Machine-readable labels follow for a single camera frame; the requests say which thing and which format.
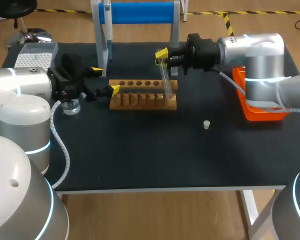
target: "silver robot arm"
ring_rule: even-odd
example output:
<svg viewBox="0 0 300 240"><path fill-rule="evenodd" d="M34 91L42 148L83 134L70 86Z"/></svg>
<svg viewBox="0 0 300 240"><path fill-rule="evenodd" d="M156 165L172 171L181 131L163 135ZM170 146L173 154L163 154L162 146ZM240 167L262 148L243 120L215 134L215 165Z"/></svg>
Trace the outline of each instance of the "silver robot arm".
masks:
<svg viewBox="0 0 300 240"><path fill-rule="evenodd" d="M256 108L300 108L300 75L284 76L285 44L277 33L222 37L189 34L185 46L168 48L168 67L210 71L245 66L246 103Z"/></svg>

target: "glowing blue ring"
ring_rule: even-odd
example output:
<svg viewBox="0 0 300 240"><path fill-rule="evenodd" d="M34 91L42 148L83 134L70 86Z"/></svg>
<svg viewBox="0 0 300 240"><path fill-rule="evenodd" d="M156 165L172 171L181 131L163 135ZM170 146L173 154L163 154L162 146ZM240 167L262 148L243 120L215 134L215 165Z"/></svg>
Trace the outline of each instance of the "glowing blue ring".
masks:
<svg viewBox="0 0 300 240"><path fill-rule="evenodd" d="M300 173L298 173L298 175L295 177L295 180L293 183L293 189L292 189L292 196L293 196L293 202L295 205L296 212L298 213L298 215L300 217L300 208L298 206L297 198L296 198L296 182L297 182L297 178L299 177L299 175L300 175Z"/></svg>
<svg viewBox="0 0 300 240"><path fill-rule="evenodd" d="M12 73L12 76L14 76L14 77L17 76L14 69L9 67L8 70ZM16 94L21 95L20 83L18 83L18 86L16 87Z"/></svg>
<svg viewBox="0 0 300 240"><path fill-rule="evenodd" d="M25 154L30 155L30 154L36 154L36 153L42 152L42 151L45 150L47 147L49 147L49 145L50 145L50 140L49 140L49 142L47 143L47 145L45 145L44 147L39 148L39 149L37 149L37 150L33 150L33 151L26 151Z"/></svg>
<svg viewBox="0 0 300 240"><path fill-rule="evenodd" d="M48 180L46 179L46 182L50 188L50 194L51 194L51 207L50 207L50 212L49 212L49 215L48 215L48 218L46 219L46 222L41 230L41 232L39 233L39 235L34 239L34 240L39 240L42 236L42 234L44 234L49 222L50 222L50 219L51 219L51 216L52 216L52 210L54 209L54 193L52 192L52 188L48 182Z"/></svg>

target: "test tube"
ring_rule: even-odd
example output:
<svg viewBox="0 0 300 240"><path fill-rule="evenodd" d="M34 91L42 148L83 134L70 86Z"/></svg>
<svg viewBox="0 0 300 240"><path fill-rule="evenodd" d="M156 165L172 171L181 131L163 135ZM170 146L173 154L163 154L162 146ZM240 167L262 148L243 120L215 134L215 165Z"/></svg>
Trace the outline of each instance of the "test tube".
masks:
<svg viewBox="0 0 300 240"><path fill-rule="evenodd" d="M166 68L166 64L162 58L158 59L160 73L162 77L162 84L165 92L166 99L171 99L174 94L172 92L171 84L170 84L170 78L168 74L168 70Z"/></svg>

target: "white cable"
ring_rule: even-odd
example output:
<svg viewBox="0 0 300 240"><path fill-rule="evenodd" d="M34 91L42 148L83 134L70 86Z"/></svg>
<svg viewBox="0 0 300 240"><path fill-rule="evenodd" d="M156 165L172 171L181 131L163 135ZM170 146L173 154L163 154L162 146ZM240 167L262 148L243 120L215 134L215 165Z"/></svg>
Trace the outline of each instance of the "white cable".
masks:
<svg viewBox="0 0 300 240"><path fill-rule="evenodd" d="M227 79L232 85L234 85L241 93L243 96L246 95L246 92L235 82L233 81L228 75L224 74L222 71L219 72L219 74Z"/></svg>
<svg viewBox="0 0 300 240"><path fill-rule="evenodd" d="M246 95L246 92L235 81L233 81L228 75L224 74L222 71L220 71L219 74L222 77L224 77L225 79L227 79L232 85L234 85L242 93L242 95L244 95L244 96ZM270 113L286 113L286 112L300 113L300 108L285 108L285 109L265 108L264 110L267 112L270 112Z"/></svg>
<svg viewBox="0 0 300 240"><path fill-rule="evenodd" d="M55 140L58 142L58 144L60 145L60 148L63 151L64 157L65 157L65 168L64 168L64 172L63 172L62 176L60 177L60 179L55 184L52 185L53 189L58 187L63 182L63 180L65 180L65 178L69 172L69 168L70 168L70 157L69 157L68 150L67 150L66 146L64 145L64 143L62 142L61 138L59 137L57 130L55 128L55 124L54 124L54 114L55 114L57 107L60 104L61 104L61 102L57 101L51 108L50 128L51 128L51 132L52 132L53 136L55 137Z"/></svg>

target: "black table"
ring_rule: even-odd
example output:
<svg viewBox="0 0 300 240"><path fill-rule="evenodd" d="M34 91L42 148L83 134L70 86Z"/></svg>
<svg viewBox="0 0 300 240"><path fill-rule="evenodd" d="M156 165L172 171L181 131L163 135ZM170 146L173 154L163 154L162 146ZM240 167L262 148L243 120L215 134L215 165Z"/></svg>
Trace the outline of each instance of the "black table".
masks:
<svg viewBox="0 0 300 240"><path fill-rule="evenodd" d="M115 43L107 78L160 79L154 53L166 43ZM13 67L22 45L12 46L3 67ZM93 43L59 43L63 53L80 54L97 66ZM299 74L285 51L285 75ZM300 171L300 114L282 122L248 122L235 88L215 72L179 69L177 110L115 111L109 101L81 101L81 111L63 114L55 127L70 155L70 170L60 192L278 188ZM211 122L204 130L203 121ZM46 178L54 184L65 167L51 136Z"/></svg>

